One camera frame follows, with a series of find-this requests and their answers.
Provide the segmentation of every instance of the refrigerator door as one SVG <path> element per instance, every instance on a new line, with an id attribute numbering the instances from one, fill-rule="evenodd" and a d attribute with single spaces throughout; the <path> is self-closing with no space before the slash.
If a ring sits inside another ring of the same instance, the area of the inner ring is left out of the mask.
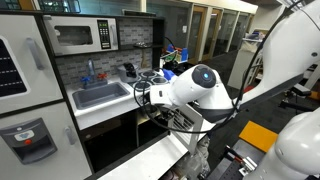
<path id="1" fill-rule="evenodd" d="M 0 114 L 62 99 L 35 18 L 0 15 L 0 24 Z"/>
<path id="2" fill-rule="evenodd" d="M 46 126 L 46 128 L 42 128 L 43 131 L 39 129 L 42 126 L 41 123 L 38 123 L 40 126 L 34 123 L 39 119 L 42 119 L 42 124 Z M 15 125 L 21 123 L 24 125 L 18 128 L 22 133 L 11 132 L 12 139 L 16 140 L 16 142 L 11 140 L 11 144 L 24 142 L 29 144 L 26 146 L 32 146 L 33 143 L 37 142 L 39 136 L 43 137 L 44 134 L 50 134 L 49 139 L 53 142 L 51 144 L 57 150 L 53 149 L 50 155 L 43 157 L 41 160 L 24 165 L 17 157 L 17 153 L 9 147 L 8 140 L 6 137 L 3 138 L 2 133 L 2 137 L 0 137 L 0 179 L 80 180 L 91 175 L 88 162 L 65 103 L 0 119 L 0 132 L 17 127 Z"/>

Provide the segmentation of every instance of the ice dispenser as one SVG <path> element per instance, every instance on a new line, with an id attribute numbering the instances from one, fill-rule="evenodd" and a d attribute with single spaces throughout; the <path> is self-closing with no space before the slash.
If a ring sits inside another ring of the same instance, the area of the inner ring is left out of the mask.
<path id="1" fill-rule="evenodd" d="M 22 164 L 40 161 L 57 151 L 42 118 L 2 128 L 0 136 Z"/>

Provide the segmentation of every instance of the ceiling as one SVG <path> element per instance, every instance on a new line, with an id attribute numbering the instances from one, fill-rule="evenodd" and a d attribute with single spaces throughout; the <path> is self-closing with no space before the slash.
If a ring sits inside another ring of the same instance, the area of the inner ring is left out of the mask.
<path id="1" fill-rule="evenodd" d="M 277 0 L 242 0 L 244 2 L 254 4 L 254 5 L 280 5 Z"/>

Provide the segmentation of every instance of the sink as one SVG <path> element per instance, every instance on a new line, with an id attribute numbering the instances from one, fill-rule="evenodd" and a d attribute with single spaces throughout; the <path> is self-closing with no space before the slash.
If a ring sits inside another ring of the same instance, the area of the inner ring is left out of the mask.
<path id="1" fill-rule="evenodd" d="M 129 95 L 129 91 L 115 82 L 99 87 L 77 91 L 72 94 L 77 109 L 83 110 Z"/>

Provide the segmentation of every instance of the microwave control panel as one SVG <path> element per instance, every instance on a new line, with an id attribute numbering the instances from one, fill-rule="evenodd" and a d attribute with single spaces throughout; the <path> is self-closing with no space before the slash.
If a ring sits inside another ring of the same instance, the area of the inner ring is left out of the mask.
<path id="1" fill-rule="evenodd" d="M 109 24 L 107 20 L 98 20 L 101 49 L 111 49 Z"/>

